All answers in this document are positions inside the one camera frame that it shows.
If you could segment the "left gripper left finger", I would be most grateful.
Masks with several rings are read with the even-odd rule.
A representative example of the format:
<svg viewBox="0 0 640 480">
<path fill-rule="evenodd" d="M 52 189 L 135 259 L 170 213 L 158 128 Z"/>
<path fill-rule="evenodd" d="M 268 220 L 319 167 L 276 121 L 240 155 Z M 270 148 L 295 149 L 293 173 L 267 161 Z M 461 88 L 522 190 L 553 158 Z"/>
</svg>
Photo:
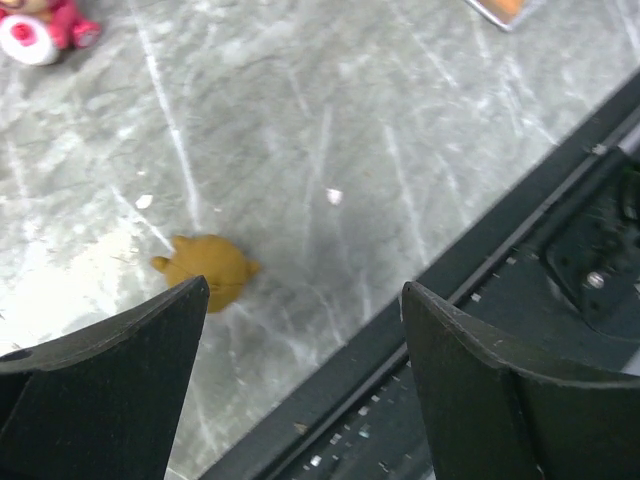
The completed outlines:
<svg viewBox="0 0 640 480">
<path fill-rule="evenodd" d="M 195 277 L 2 356 L 2 478 L 164 478 L 208 298 Z"/>
</svg>

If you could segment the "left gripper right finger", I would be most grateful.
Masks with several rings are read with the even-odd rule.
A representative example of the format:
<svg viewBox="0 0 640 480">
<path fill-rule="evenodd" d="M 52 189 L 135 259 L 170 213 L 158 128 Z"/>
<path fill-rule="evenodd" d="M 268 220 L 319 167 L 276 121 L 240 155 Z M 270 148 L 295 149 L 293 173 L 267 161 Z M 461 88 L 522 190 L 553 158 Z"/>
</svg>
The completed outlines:
<svg viewBox="0 0 640 480">
<path fill-rule="evenodd" d="M 439 479 L 635 479 L 639 380 L 559 358 L 407 283 L 402 319 Z"/>
</svg>

